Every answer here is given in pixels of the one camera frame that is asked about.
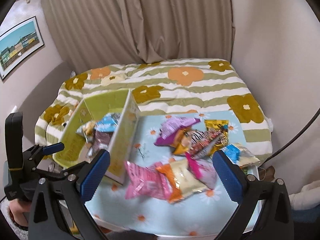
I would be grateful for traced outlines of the left hand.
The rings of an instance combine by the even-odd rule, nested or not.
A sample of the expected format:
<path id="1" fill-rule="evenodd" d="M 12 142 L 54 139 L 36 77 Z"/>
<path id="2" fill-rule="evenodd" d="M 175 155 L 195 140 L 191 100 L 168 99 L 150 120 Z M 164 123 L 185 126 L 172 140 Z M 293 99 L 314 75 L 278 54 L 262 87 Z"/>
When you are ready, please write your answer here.
<path id="1" fill-rule="evenodd" d="M 31 202 L 14 199 L 9 202 L 9 208 L 13 215 L 13 221 L 19 226 L 28 227 L 28 221 L 24 214 L 30 212 Z"/>

